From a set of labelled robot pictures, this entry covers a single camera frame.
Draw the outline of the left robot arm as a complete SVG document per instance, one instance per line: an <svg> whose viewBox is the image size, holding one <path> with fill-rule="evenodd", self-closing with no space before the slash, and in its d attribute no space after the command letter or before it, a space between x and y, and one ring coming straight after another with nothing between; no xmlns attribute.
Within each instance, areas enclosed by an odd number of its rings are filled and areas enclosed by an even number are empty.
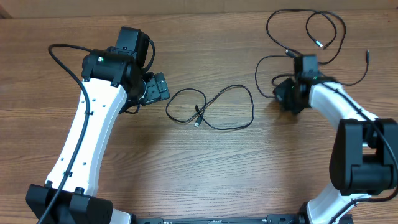
<svg viewBox="0 0 398 224"><path fill-rule="evenodd" d="M122 27L105 50L88 49L75 77L81 95L62 152L44 185L30 185L25 200L39 223L135 223L136 216L98 198L100 169L118 115L169 98L162 73L153 73L154 42Z"/></svg>

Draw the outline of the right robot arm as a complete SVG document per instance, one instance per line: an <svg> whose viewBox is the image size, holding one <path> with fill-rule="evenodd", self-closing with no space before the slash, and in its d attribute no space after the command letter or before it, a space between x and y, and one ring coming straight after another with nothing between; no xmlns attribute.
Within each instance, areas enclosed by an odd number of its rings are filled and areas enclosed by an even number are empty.
<svg viewBox="0 0 398 224"><path fill-rule="evenodd" d="M335 78L322 74L316 55L294 56L294 73L273 91L284 111L318 110L336 129L330 183L286 223L352 223L361 202L397 196L397 122L368 112Z"/></svg>

